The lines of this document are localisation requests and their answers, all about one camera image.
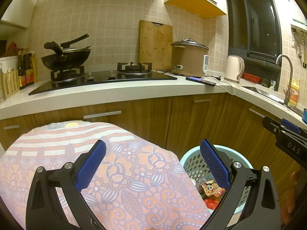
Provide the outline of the red plastic bag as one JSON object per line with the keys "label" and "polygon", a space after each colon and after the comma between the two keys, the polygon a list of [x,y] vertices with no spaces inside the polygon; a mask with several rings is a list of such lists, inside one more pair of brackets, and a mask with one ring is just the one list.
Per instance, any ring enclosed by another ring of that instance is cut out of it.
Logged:
{"label": "red plastic bag", "polygon": [[205,198],[204,202],[210,210],[215,210],[219,204],[219,201],[216,198]]}

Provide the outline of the dark kitchen window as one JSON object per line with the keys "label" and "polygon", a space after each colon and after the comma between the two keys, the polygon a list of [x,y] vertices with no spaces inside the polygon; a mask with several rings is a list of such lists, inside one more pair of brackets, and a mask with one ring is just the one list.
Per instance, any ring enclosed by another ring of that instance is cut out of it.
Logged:
{"label": "dark kitchen window", "polygon": [[274,0],[227,0],[229,55],[275,64],[282,51]]}

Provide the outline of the wooden kitchen cabinet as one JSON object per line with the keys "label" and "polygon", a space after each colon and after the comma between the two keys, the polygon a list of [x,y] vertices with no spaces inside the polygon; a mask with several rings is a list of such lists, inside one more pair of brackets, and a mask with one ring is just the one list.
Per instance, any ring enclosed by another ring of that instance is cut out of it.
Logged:
{"label": "wooden kitchen cabinet", "polygon": [[39,165],[59,168],[74,160],[97,139],[136,135],[177,157],[201,139],[243,154],[256,169],[270,167],[278,196],[285,201],[290,174],[298,164],[275,146],[275,137],[262,127],[264,116],[297,123],[288,112],[261,101],[256,104],[230,94],[202,94],[79,106],[1,120],[1,199],[20,225],[25,224],[26,200]]}

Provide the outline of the yellow dish soap bottle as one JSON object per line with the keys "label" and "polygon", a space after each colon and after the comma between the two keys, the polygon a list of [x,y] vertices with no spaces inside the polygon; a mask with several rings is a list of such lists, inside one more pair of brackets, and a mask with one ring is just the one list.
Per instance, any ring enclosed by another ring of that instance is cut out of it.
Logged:
{"label": "yellow dish soap bottle", "polygon": [[299,98],[299,90],[300,90],[300,80],[295,81],[293,78],[290,86],[290,95],[289,95],[289,104],[291,106],[296,106]]}

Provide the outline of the red tray by window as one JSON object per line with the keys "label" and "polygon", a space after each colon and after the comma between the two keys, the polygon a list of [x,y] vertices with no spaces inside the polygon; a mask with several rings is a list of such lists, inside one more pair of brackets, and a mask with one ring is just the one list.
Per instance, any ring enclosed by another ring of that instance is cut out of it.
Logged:
{"label": "red tray by window", "polygon": [[259,84],[260,81],[261,81],[260,77],[257,77],[257,76],[252,75],[252,74],[248,74],[246,72],[243,72],[243,79],[247,80],[247,81],[250,81],[252,83],[255,83],[255,84]]}

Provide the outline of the white electric kettle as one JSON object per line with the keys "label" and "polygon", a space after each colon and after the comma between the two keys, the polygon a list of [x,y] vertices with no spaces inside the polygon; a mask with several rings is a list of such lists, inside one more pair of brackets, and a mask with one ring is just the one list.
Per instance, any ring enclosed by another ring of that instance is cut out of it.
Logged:
{"label": "white electric kettle", "polygon": [[243,58],[229,55],[226,62],[224,79],[239,84],[244,70],[245,62]]}

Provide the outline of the smartphone on counter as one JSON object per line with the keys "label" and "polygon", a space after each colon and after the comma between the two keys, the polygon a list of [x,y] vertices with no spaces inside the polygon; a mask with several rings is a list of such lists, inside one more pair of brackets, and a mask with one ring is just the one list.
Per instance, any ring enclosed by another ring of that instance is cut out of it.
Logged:
{"label": "smartphone on counter", "polygon": [[185,79],[188,80],[188,81],[192,81],[192,82],[203,84],[203,85],[208,85],[208,86],[211,86],[211,87],[216,86],[215,82],[203,80],[202,78],[197,78],[197,77],[191,76],[191,77],[186,77]]}

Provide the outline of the floral pink table cloth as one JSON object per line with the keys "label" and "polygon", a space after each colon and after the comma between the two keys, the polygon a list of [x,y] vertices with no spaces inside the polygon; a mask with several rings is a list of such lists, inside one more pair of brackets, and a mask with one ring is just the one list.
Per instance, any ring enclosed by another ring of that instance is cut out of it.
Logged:
{"label": "floral pink table cloth", "polygon": [[63,122],[23,134],[1,157],[1,199],[21,226],[37,167],[59,169],[96,141],[106,156],[82,196],[107,229],[199,229],[210,212],[178,157],[106,122]]}

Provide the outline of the brown rice cooker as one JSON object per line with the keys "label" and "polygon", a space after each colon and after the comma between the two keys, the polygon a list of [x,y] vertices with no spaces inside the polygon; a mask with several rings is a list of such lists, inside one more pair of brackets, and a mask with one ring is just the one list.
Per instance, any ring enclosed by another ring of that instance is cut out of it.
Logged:
{"label": "brown rice cooker", "polygon": [[182,39],[171,44],[171,67],[174,74],[203,77],[209,61],[209,48],[193,39]]}

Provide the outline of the metal canister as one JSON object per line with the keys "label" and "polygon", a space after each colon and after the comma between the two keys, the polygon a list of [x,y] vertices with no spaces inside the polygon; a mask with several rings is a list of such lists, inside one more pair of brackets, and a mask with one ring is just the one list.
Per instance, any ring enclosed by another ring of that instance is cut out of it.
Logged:
{"label": "metal canister", "polygon": [[3,84],[3,72],[2,64],[0,64],[0,103],[3,103],[6,100]]}

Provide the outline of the beige utensil holder basket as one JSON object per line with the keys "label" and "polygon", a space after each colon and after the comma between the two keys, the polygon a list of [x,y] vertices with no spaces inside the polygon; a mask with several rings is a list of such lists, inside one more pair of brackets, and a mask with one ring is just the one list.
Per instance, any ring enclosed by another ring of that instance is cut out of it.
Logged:
{"label": "beige utensil holder basket", "polygon": [[8,99],[19,91],[18,71],[3,73],[4,95]]}

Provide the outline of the dark sauce bottle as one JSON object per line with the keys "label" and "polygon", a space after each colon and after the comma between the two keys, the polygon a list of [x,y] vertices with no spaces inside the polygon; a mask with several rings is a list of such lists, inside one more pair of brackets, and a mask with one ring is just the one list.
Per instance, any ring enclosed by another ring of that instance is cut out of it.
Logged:
{"label": "dark sauce bottle", "polygon": [[20,90],[26,87],[26,72],[23,66],[23,58],[21,50],[18,51],[18,83]]}

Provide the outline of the wooden cutting board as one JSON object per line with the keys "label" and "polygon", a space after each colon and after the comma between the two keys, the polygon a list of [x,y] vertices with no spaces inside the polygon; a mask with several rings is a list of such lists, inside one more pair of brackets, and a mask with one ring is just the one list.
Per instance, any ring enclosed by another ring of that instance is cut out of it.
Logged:
{"label": "wooden cutting board", "polygon": [[139,21],[139,60],[152,63],[153,70],[171,69],[173,27],[152,21]]}

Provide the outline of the black gas stove top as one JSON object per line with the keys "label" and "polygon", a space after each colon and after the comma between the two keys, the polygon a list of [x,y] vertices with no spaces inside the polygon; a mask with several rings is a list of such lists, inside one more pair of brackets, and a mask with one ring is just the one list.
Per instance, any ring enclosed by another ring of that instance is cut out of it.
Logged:
{"label": "black gas stove top", "polygon": [[124,81],[151,81],[151,80],[176,80],[174,76],[166,73],[158,73],[152,70],[151,63],[121,63],[119,62],[116,70],[88,72],[84,71],[84,66],[67,71],[52,71],[51,80],[31,91],[29,95],[41,94],[59,89],[115,83]]}

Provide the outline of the black wok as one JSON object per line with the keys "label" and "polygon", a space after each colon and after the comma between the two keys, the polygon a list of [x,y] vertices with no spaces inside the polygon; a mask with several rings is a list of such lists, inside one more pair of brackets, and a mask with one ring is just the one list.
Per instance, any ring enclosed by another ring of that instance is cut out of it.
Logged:
{"label": "black wok", "polygon": [[80,67],[91,53],[91,45],[83,48],[73,48],[71,45],[80,42],[89,35],[86,33],[76,39],[58,45],[56,42],[46,42],[44,48],[53,53],[42,57],[42,63],[51,71],[70,70]]}

